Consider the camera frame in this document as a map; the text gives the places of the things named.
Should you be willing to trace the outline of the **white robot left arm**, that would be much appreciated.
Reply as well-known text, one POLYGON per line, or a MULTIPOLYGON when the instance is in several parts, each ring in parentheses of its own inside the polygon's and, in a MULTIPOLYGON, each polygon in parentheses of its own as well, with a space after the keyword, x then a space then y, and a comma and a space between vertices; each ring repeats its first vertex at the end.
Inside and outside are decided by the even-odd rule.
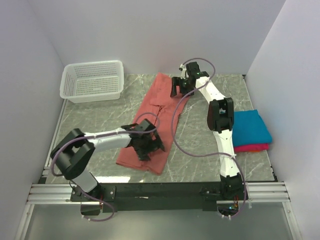
POLYGON ((57 167, 61 176, 82 189, 88 201, 101 199, 102 187, 86 167, 94 153, 120 148, 133 150, 140 161, 149 161, 152 152, 165 150, 156 126, 146 118, 140 123, 98 133, 75 128, 50 153, 51 169, 57 167))

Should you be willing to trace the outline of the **salmon pink t shirt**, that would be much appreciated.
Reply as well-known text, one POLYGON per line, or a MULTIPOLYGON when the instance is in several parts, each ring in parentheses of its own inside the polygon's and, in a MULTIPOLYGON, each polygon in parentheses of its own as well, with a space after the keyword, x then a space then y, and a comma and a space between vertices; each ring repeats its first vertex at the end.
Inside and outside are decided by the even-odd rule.
POLYGON ((159 125, 157 132, 163 142, 165 151, 157 150, 150 154, 150 161, 140 161, 132 147, 120 150, 116 164, 141 170, 150 171, 153 174, 161 175, 167 163, 167 158, 173 144, 171 129, 175 132, 179 121, 179 116, 183 112, 188 98, 179 101, 182 95, 179 93, 171 98, 172 79, 163 73, 158 73, 151 87, 146 93, 140 108, 138 109, 134 122, 139 123, 139 116, 144 114, 153 125, 159 125))

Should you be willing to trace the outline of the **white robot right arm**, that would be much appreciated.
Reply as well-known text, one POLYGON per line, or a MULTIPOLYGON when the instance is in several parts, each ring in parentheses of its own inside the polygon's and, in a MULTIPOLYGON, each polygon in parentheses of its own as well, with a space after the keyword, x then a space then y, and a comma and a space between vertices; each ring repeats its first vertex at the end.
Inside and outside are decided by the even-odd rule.
POLYGON ((171 93, 177 95, 177 88, 182 94, 182 101, 199 91, 208 103, 207 126, 212 131, 217 143, 220 159, 220 187, 219 194, 223 199, 234 200, 236 197, 247 199, 247 188, 244 174, 236 161, 233 146, 234 101, 224 96, 213 84, 213 74, 201 71, 196 58, 182 63, 179 67, 180 77, 171 78, 171 93))

